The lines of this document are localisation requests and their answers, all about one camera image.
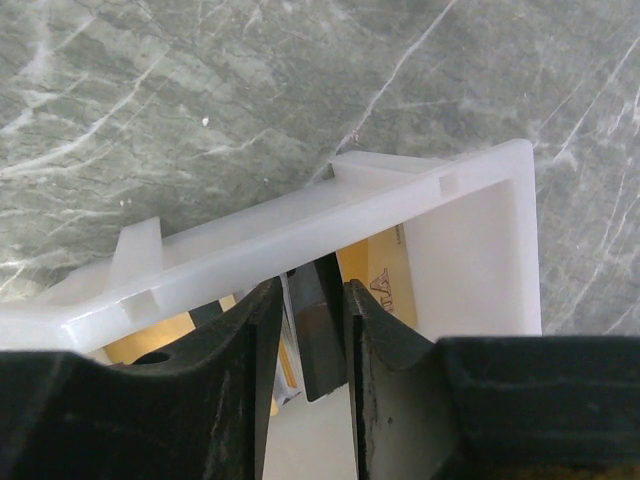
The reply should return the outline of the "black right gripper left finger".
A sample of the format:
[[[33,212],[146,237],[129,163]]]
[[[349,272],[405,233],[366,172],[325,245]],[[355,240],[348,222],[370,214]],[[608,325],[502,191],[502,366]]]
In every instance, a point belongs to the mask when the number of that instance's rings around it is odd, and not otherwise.
[[[5,479],[258,479],[283,314],[278,279],[131,365],[1,356]]]

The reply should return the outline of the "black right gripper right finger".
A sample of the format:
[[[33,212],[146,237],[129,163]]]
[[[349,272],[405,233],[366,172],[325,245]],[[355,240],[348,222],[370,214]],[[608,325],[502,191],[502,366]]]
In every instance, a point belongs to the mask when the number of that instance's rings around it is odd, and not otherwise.
[[[359,478],[638,477],[637,338],[430,341],[344,290]]]

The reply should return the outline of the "black VIP card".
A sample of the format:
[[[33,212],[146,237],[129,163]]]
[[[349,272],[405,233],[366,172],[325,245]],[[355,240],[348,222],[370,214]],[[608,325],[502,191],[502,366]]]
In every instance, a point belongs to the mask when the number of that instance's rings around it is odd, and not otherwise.
[[[287,273],[305,395],[314,402],[347,382],[343,281],[334,253]]]

